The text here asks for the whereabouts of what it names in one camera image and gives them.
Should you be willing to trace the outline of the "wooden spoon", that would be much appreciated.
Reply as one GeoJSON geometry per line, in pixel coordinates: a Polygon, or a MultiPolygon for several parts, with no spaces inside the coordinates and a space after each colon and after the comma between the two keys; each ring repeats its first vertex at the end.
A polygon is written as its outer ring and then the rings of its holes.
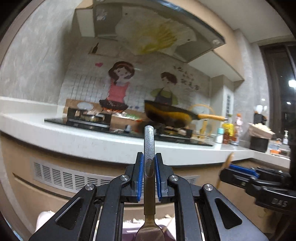
{"type": "Polygon", "coordinates": [[[219,189],[220,187],[220,183],[221,183],[221,179],[220,179],[220,174],[222,172],[222,170],[224,170],[225,168],[228,168],[231,164],[231,162],[233,161],[233,158],[234,158],[234,152],[231,152],[228,157],[226,158],[225,162],[222,164],[222,167],[220,169],[220,172],[218,174],[218,179],[217,179],[217,182],[216,182],[216,189],[219,189]]]}

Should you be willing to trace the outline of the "black handled clear spoon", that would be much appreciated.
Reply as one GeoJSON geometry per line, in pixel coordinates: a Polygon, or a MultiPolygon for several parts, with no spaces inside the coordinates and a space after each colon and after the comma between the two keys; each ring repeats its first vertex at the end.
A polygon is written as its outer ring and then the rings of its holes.
{"type": "Polygon", "coordinates": [[[145,232],[154,234],[154,241],[164,240],[164,234],[155,222],[155,164],[154,164],[154,127],[144,127],[144,224],[138,230],[136,240],[148,240],[145,232]]]}

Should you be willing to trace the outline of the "wooden kitchen cabinet front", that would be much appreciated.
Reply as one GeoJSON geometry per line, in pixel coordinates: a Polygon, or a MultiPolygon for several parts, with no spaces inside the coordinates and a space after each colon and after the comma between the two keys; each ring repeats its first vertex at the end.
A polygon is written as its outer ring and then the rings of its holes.
{"type": "MultiPolygon", "coordinates": [[[[193,184],[216,184],[222,164],[175,166],[193,184]]],[[[42,211],[56,212],[87,183],[108,184],[127,164],[81,159],[51,152],[1,135],[1,184],[26,228],[33,232],[42,211]]],[[[282,214],[255,205],[243,189],[221,183],[225,195],[261,231],[273,233],[282,214]]]]}

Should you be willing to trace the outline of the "yellow seasoning jar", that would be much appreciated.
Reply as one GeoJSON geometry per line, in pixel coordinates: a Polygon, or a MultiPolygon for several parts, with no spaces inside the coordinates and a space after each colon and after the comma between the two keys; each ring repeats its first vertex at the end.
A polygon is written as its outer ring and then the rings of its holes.
{"type": "Polygon", "coordinates": [[[234,125],[232,123],[223,123],[222,128],[224,130],[223,144],[229,144],[234,135],[234,125]]]}

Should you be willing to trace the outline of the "orange drink bottle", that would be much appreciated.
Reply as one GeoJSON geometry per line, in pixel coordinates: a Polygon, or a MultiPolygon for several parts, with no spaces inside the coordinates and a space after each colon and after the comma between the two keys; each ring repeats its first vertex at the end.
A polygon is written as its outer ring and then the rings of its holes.
{"type": "Polygon", "coordinates": [[[233,137],[231,140],[231,144],[238,146],[239,145],[239,139],[240,135],[242,133],[242,126],[243,126],[243,120],[240,113],[236,115],[235,123],[233,126],[233,137]]]}

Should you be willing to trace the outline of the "white soap dispenser bottle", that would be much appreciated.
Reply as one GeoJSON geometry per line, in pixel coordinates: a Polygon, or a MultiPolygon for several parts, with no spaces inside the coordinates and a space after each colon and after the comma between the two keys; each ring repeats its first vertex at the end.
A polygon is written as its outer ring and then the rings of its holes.
{"type": "Polygon", "coordinates": [[[288,145],[288,131],[287,130],[285,130],[285,135],[283,137],[282,143],[284,145],[288,145]]]}

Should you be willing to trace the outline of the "black utensil holder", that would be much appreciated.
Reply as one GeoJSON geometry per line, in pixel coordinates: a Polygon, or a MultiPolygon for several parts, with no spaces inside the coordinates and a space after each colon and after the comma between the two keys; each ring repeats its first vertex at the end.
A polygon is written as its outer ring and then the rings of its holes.
{"type": "Polygon", "coordinates": [[[254,107],[254,115],[253,115],[253,123],[254,124],[262,124],[266,125],[267,122],[267,117],[266,117],[266,112],[267,112],[268,106],[266,105],[256,105],[254,107]]]}

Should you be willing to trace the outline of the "glass pan lid orange rim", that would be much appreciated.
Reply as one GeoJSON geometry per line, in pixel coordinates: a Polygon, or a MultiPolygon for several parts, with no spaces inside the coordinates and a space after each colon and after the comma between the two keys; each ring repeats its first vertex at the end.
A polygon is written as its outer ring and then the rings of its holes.
{"type": "MultiPolygon", "coordinates": [[[[210,114],[215,114],[215,111],[213,110],[213,108],[211,108],[209,105],[206,105],[206,104],[193,104],[192,106],[189,107],[189,111],[193,111],[195,108],[202,108],[202,113],[205,109],[207,109],[210,114]]],[[[198,131],[197,135],[210,137],[211,134],[214,134],[216,128],[217,128],[217,123],[215,120],[203,119],[202,126],[198,131]]]]}

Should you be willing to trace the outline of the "grey ventilation grille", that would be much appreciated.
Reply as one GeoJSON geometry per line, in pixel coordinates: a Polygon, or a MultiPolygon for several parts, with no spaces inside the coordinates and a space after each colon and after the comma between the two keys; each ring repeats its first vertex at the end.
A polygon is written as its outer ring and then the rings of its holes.
{"type": "Polygon", "coordinates": [[[95,186],[108,184],[117,176],[125,173],[121,171],[118,174],[107,175],[77,171],[36,158],[31,158],[30,162],[34,180],[71,193],[77,193],[86,184],[95,186]]]}

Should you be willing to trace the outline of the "black gas stove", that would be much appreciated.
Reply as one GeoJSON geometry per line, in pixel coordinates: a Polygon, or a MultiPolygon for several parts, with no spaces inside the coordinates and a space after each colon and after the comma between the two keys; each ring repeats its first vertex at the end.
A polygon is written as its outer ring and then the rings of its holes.
{"type": "Polygon", "coordinates": [[[144,127],[154,127],[154,139],[157,141],[212,147],[213,142],[208,138],[193,137],[193,130],[188,128],[172,128],[150,120],[134,120],[120,118],[110,113],[90,114],[86,110],[68,108],[62,118],[46,118],[47,123],[70,126],[84,130],[110,133],[132,138],[143,138],[144,127]]]}

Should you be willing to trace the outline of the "black yellow frying pan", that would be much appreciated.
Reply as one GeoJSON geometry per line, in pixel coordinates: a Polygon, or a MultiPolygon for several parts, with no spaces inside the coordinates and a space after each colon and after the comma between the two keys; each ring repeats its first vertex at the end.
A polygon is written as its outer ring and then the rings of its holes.
{"type": "Polygon", "coordinates": [[[211,119],[226,121],[228,119],[224,116],[212,114],[195,114],[189,110],[150,100],[144,101],[144,110],[146,116],[151,121],[174,128],[185,128],[194,120],[211,119]]]}

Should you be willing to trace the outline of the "white stone countertop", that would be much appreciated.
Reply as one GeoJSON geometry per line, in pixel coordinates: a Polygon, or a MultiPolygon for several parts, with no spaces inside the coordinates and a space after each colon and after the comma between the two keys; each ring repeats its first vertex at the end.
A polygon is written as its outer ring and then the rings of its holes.
{"type": "MultiPolygon", "coordinates": [[[[92,132],[44,121],[61,117],[62,112],[63,107],[54,104],[1,97],[1,131],[40,148],[112,163],[132,164],[136,154],[144,150],[141,138],[92,132]]],[[[156,141],[155,151],[161,153],[169,166],[223,163],[230,153],[234,153],[235,161],[254,158],[284,169],[290,167],[287,158],[231,145],[204,147],[156,141]]]]}

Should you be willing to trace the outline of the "range hood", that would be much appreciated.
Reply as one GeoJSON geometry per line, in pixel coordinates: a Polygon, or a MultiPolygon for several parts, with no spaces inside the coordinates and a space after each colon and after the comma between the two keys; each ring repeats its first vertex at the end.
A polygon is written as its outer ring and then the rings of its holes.
{"type": "Polygon", "coordinates": [[[224,37],[168,1],[82,1],[81,36],[117,41],[134,55],[161,52],[185,63],[223,46],[224,37]]]}

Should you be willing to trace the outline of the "dark window frame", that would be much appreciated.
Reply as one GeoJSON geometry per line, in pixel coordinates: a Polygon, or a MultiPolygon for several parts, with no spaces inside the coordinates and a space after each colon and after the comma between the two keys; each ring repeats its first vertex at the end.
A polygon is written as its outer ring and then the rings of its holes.
{"type": "Polygon", "coordinates": [[[269,126],[283,138],[295,121],[295,42],[260,47],[266,69],[270,103],[269,126]]]}

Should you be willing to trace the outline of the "cartoon couple wall sticker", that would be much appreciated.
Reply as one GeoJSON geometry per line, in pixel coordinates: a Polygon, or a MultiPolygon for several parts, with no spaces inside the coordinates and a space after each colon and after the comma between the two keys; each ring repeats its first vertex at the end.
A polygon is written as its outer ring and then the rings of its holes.
{"type": "Polygon", "coordinates": [[[157,96],[189,109],[209,104],[210,78],[188,64],[163,54],[116,57],[76,54],[66,72],[58,104],[67,99],[98,103],[110,97],[143,112],[145,100],[157,96]]]}

